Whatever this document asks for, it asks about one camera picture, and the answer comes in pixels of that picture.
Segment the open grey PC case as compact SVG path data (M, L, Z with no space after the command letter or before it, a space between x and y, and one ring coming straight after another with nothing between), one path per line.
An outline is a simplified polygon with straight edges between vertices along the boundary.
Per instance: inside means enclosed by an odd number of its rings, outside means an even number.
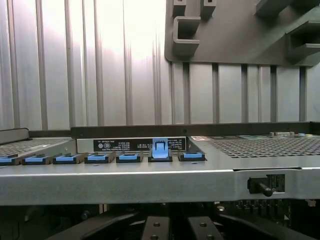
M168 138L172 162L148 162L154 138ZM137 163L53 164L63 155L143 152ZM178 153L206 161L179 161ZM252 215L320 240L320 122L218 123L0 130L0 240L46 240L106 212L142 217L116 240L140 240L146 217ZM35 155L51 164L22 165ZM249 178L285 175L285 192L250 194Z

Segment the black case lock pin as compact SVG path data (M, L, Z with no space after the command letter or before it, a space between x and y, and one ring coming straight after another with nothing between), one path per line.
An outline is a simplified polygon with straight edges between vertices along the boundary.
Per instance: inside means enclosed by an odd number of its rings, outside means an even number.
M286 177L284 174L268 174L264 177L250 177L247 189L250 194L263 194L271 197L274 193L284 193Z

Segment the grey parts rack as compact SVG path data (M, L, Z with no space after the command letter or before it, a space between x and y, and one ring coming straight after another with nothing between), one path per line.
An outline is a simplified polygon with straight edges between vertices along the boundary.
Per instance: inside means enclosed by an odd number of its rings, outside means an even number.
M166 0L171 62L314 66L320 0Z

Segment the blue expansion slot latch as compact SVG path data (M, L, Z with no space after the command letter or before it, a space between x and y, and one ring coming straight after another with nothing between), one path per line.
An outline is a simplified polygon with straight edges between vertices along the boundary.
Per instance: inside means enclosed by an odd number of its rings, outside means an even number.
M14 166L17 165L17 154L0 156L0 166Z
M33 155L29 157L25 157L22 160L22 165L49 165L53 161L52 156L48 156L45 154Z
M106 153L106 154L89 154L84 158L85 164L109 164L116 158L116 153Z
M143 152L134 152L134 153L120 153L116 157L116 163L140 163L144 159Z
M180 162L203 162L206 161L205 154L201 152L179 152L178 160Z
M149 151L149 163L172 162L172 153L169 148L168 138L153 138L152 147Z
M82 163L87 155L82 154L67 154L67 155L60 155L53 159L54 165L74 165Z

